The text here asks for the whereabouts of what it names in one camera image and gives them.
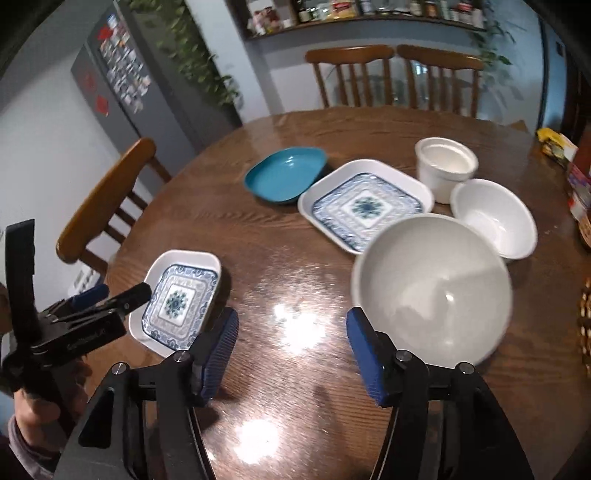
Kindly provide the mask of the person's left hand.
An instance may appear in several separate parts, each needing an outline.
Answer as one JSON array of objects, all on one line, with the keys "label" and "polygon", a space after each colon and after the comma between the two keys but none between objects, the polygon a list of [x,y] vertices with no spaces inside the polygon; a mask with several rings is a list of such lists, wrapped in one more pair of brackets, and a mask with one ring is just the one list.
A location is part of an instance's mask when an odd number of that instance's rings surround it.
[{"label": "person's left hand", "polygon": [[[73,393],[66,404],[74,420],[78,420],[86,408],[88,394],[85,384],[92,374],[86,358],[74,362]],[[14,393],[14,417],[25,442],[33,449],[56,453],[62,448],[62,440],[49,434],[49,425],[53,425],[60,417],[59,407],[49,401],[36,398],[25,389]]]}]

